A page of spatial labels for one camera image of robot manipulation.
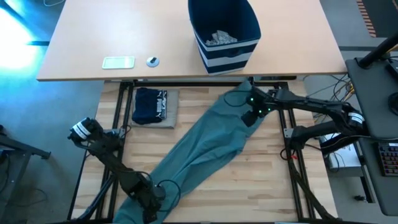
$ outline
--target desk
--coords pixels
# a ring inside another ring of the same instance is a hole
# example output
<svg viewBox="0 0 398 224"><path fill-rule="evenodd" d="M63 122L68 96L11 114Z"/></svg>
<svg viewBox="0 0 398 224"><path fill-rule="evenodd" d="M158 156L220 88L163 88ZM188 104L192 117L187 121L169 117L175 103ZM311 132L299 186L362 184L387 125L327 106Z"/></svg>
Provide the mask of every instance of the desk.
<svg viewBox="0 0 398 224"><path fill-rule="evenodd" d="M302 82L291 81L289 88L295 94L306 95ZM175 129L132 128L124 146L123 162L126 166L150 172L208 107L231 87L178 89L180 96ZM112 128L118 93L118 83L105 83L96 119L106 129ZM125 106L126 102L122 104L119 125L122 124ZM294 110L294 114L298 125L313 125L310 112ZM314 140L308 143L318 145ZM247 141L242 154L181 199L166 222L297 221L287 163L279 157L283 148L279 115L275 111L267 116ZM336 216L321 152L306 147L303 157L310 188L321 204ZM72 217L81 215L92 202L100 189L102 176L102 163L93 156L88 157L83 166L75 204L72 205ZM300 195L306 213L303 193ZM116 209L126 197L119 188ZM108 211L108 202L109 198L105 203L104 214Z"/></svg>
<svg viewBox="0 0 398 224"><path fill-rule="evenodd" d="M245 69L223 76L346 73L319 0L249 0L262 38ZM135 56L133 69L103 70L105 57ZM158 57L149 68L146 60ZM208 77L187 0L66 1L40 81Z"/></svg>

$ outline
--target crumpled paper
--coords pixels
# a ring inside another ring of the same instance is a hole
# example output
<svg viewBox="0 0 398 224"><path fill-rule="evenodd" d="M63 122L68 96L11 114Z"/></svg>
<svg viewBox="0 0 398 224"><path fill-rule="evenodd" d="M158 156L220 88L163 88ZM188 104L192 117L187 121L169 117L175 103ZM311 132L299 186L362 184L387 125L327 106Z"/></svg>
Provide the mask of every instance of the crumpled paper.
<svg viewBox="0 0 398 224"><path fill-rule="evenodd" d="M206 41L207 46L230 44L238 41L236 38L231 37L227 32L221 30L218 30L216 33L212 34L211 36L213 37L213 40L207 40Z"/></svg>

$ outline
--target carpet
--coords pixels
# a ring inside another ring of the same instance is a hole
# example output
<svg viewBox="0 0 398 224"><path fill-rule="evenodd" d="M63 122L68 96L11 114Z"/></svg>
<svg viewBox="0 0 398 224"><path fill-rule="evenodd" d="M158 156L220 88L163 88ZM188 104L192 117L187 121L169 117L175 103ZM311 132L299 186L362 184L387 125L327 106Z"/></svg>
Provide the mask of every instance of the carpet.
<svg viewBox="0 0 398 224"><path fill-rule="evenodd" d="M398 0L356 0L372 37L391 37L398 32Z"/></svg>

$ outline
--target black cable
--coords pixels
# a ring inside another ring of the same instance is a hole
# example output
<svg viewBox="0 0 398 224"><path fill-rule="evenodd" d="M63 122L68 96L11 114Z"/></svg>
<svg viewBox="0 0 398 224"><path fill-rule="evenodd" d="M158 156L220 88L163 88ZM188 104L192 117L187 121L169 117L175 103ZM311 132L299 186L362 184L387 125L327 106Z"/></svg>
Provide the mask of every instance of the black cable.
<svg viewBox="0 0 398 224"><path fill-rule="evenodd" d="M146 176L148 176L149 181L152 183L151 186L154 185L154 180L152 179L152 177L150 176L150 174L148 174L147 172L144 172L144 171L133 171L133 172L136 172L136 173L139 173L139 174L145 174Z"/></svg>
<svg viewBox="0 0 398 224"><path fill-rule="evenodd" d="M178 185L178 183L176 183L174 180L169 180L169 179L162 180L157 185L160 186L160 184L163 183L163 182L171 182L171 183L175 184L175 186L178 188L178 200L174 199L172 204L170 205L169 209L167 209L167 210L159 210L159 212L171 212L178 205L178 203L180 202L180 199L181 199L181 188Z"/></svg>
<svg viewBox="0 0 398 224"><path fill-rule="evenodd" d="M6 154L7 156L7 169L6 169L6 181L4 182L4 185L1 187L0 189L0 194L4 191L4 189L7 187L8 184L8 178L10 176L10 165L11 165L11 159L10 159L10 155Z"/></svg>
<svg viewBox="0 0 398 224"><path fill-rule="evenodd" d="M338 159L336 158L336 162L337 162L337 169L336 170L332 170L330 168L330 154L328 154L325 158L325 164L326 164L326 168L328 169L329 172L336 174L339 170L340 170L340 163L338 162Z"/></svg>
<svg viewBox="0 0 398 224"><path fill-rule="evenodd" d="M335 80L339 80L339 78L335 77L334 75L329 75L330 77L334 78Z"/></svg>
<svg viewBox="0 0 398 224"><path fill-rule="evenodd" d="M228 94L230 94L230 93L250 93L250 91L245 91L245 90L233 90L233 91L229 91L229 92L227 92L227 93L225 93L225 95L224 95L224 102L228 105L228 106L230 106L230 107L241 107L241 106L243 106L243 105L245 105L246 104L246 99L245 99L245 101L244 101L244 103L242 103L241 105L231 105L230 103L228 103L227 101L226 101L226 96L228 96Z"/></svg>
<svg viewBox="0 0 398 224"><path fill-rule="evenodd" d="M337 157L336 157L336 155L337 155L337 156L340 156L340 158L341 158L341 161L343 162L343 165L344 165L344 167L346 167L346 163L344 162L344 158L343 158L343 156L341 156L341 155L340 155L340 154L338 154L337 152L334 152L333 154L335 155L335 158L336 158L336 160L337 160Z"/></svg>
<svg viewBox="0 0 398 224"><path fill-rule="evenodd" d="M120 136L121 139L124 139L124 137L126 137L126 134L129 133L131 131L131 128L132 128L131 125L128 125L128 124L124 125L124 126L121 126L120 128L124 128L124 127L126 128L126 132L122 136Z"/></svg>
<svg viewBox="0 0 398 224"><path fill-rule="evenodd" d="M40 202L46 202L46 201L49 200L49 196L47 195L47 193L45 193L44 190L38 189L38 188L33 188L33 190L37 190L37 191L41 192L44 195L44 198L40 199L40 200L37 200L35 202L32 202L32 203L27 203L27 204L18 204L18 203L10 202L10 201L5 200L5 199L1 199L1 200L6 202L7 205L14 206L14 207L20 207L20 208L30 207L30 206L38 204Z"/></svg>
<svg viewBox="0 0 398 224"><path fill-rule="evenodd" d="M323 90L327 90L327 89L329 89L330 87L333 87L334 85L336 85L336 83L334 83L334 84L332 84L332 85L330 85L330 86L324 87L324 88L322 88L322 89L316 91L315 93L309 94L307 97L310 97L310 96L312 96L312 95L315 95L315 94L317 94L317 93L319 93L319 92L321 92L321 91L323 91Z"/></svg>
<svg viewBox="0 0 398 224"><path fill-rule="evenodd" d="M279 156L280 156L280 158L282 158L283 160L287 161L287 160L288 160L287 157L284 157L284 156L283 156L283 153L284 153L285 151L286 151L286 148L282 149L281 152L279 153ZM296 153L296 150L293 150L293 151L292 151L291 157L294 156L295 153Z"/></svg>
<svg viewBox="0 0 398 224"><path fill-rule="evenodd" d="M378 139L378 138L373 138L371 136L363 136L363 135L352 135L352 136L346 136L346 137L342 137L341 139L337 140L335 143L329 145L329 146L325 146L322 147L322 150L327 149L329 147L334 146L335 144L337 144L338 142L340 142L343 139L348 139L348 138L367 138L367 139L373 139L375 141L396 141L398 140L398 138L390 138L390 139Z"/></svg>
<svg viewBox="0 0 398 224"><path fill-rule="evenodd" d="M318 149L318 150L322 150L322 149L320 149L319 147L316 147L316 146L313 146L313 145L310 145L310 144L306 144L305 146L308 146L308 147L312 147L312 148L314 148L314 149Z"/></svg>
<svg viewBox="0 0 398 224"><path fill-rule="evenodd" d="M336 96L336 88L337 88L338 84L344 79L345 76L347 76L347 74L343 75L343 77L340 78L338 82L336 82L336 85L335 85L335 87L333 88L333 96L336 98L336 100L338 100L338 98L337 98L337 96Z"/></svg>

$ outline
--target wooden board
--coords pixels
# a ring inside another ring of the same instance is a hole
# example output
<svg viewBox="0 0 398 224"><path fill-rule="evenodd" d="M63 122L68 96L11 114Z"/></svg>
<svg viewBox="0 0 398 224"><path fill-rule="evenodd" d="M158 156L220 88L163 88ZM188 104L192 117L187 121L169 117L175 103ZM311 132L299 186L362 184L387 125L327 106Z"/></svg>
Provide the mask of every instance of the wooden board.
<svg viewBox="0 0 398 224"><path fill-rule="evenodd" d="M249 0L262 38L245 69L222 76L346 73L319 0ZM133 69L103 70L105 57L135 56ZM149 68L146 60L158 57ZM67 1L42 68L46 80L208 77L187 0Z"/></svg>
<svg viewBox="0 0 398 224"><path fill-rule="evenodd" d="M104 128L112 125L118 95L116 83L106 83L96 119ZM302 82L289 82L298 95L305 95ZM175 129L133 128L127 134L123 162L136 170L150 172L191 128L209 106L229 87L180 87ZM313 125L311 113L295 110L297 124ZM315 141L308 142L318 146ZM273 222L296 221L287 163L279 157L284 148L277 112L268 115L247 141L242 154L181 199L167 222ZM303 150L310 187L321 204L336 215L335 204L323 163L316 149ZM103 165L95 157L87 158L73 210L81 215L97 194ZM119 188L116 209L126 198ZM304 212L307 213L303 193Z"/></svg>

